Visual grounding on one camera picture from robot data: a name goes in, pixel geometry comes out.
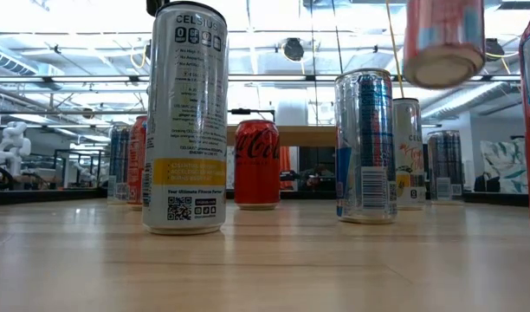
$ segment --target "wood grain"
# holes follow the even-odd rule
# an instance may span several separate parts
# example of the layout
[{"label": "wood grain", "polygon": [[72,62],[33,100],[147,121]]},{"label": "wood grain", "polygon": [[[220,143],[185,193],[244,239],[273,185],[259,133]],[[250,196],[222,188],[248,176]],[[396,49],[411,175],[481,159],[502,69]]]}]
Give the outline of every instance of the wood grain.
[{"label": "wood grain", "polygon": [[230,205],[220,232],[145,232],[105,200],[0,207],[0,311],[530,312],[527,209],[342,224],[333,201]]},{"label": "wood grain", "polygon": [[[229,126],[227,145],[235,145],[235,133],[238,126]],[[281,146],[336,146],[336,127],[277,126],[281,135]]]}]

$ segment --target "qr code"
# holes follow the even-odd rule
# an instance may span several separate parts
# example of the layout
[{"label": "qr code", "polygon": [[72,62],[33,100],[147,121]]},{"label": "qr code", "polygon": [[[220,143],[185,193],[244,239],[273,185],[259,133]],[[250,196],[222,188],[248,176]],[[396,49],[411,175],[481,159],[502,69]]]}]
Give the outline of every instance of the qr code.
[{"label": "qr code", "polygon": [[398,200],[398,192],[397,192],[397,186],[396,183],[391,182],[388,184],[390,187],[390,201],[394,202]]},{"label": "qr code", "polygon": [[192,218],[192,197],[169,197],[167,220],[185,221]]}]

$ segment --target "barcode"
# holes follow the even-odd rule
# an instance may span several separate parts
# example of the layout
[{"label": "barcode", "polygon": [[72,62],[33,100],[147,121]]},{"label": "barcode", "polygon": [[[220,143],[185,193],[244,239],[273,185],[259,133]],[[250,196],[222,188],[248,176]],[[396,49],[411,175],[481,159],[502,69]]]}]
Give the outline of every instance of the barcode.
[{"label": "barcode", "polygon": [[451,183],[449,178],[437,178],[436,179],[436,197],[438,199],[451,199],[450,193]]},{"label": "barcode", "polygon": [[361,190],[363,209],[384,209],[389,199],[386,170],[382,167],[361,168]]},{"label": "barcode", "polygon": [[192,197],[169,197],[167,220],[192,220]]},{"label": "barcode", "polygon": [[461,185],[452,185],[452,196],[462,196]]},{"label": "barcode", "polygon": [[144,207],[150,206],[152,193],[152,164],[145,164],[144,177],[142,178],[142,203]]}]

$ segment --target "can lid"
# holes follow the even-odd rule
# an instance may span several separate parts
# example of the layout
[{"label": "can lid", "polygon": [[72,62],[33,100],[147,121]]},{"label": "can lid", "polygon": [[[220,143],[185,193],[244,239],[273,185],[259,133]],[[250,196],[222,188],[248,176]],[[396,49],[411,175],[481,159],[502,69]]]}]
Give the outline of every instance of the can lid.
[{"label": "can lid", "polygon": [[207,4],[203,4],[203,3],[197,3],[197,2],[193,2],[193,1],[173,1],[171,3],[165,3],[161,6],[161,8],[159,8],[159,10],[157,11],[157,13],[155,14],[155,16],[157,16],[159,14],[159,12],[161,10],[163,10],[164,8],[168,8],[170,6],[173,6],[173,5],[181,5],[181,4],[184,4],[184,5],[195,5],[195,6],[198,6],[200,8],[204,8],[204,9],[207,9],[207,10],[210,10],[211,12],[217,14],[217,16],[221,17],[221,19],[223,20],[224,24],[226,25],[227,24],[227,20],[224,18],[223,14],[221,14],[221,12],[219,12],[218,10],[215,10],[213,8],[211,8],[209,5]]},{"label": "can lid", "polygon": [[336,79],[334,80],[334,82],[336,82],[338,79],[342,79],[348,75],[353,75],[353,74],[357,74],[357,73],[364,73],[364,72],[379,72],[379,73],[382,73],[384,75],[388,75],[390,76],[390,72],[386,69],[382,69],[382,68],[360,68],[360,69],[354,69],[352,71],[349,71],[347,73],[344,73],[342,75],[339,75],[338,77],[336,77]]},{"label": "can lid", "polygon": [[397,99],[393,99],[392,101],[414,101],[416,103],[419,103],[419,100],[418,99],[415,99],[415,98],[397,98]]}]

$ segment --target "wooden table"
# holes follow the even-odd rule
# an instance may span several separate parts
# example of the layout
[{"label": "wooden table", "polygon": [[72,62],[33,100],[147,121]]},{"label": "wooden table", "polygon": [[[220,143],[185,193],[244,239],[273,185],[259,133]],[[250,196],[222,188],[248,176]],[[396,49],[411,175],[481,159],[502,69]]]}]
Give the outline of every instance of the wooden table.
[{"label": "wooden table", "polygon": [[0,207],[0,311],[530,312],[527,209],[337,222],[333,201],[229,206],[221,232],[144,232],[105,200]]}]

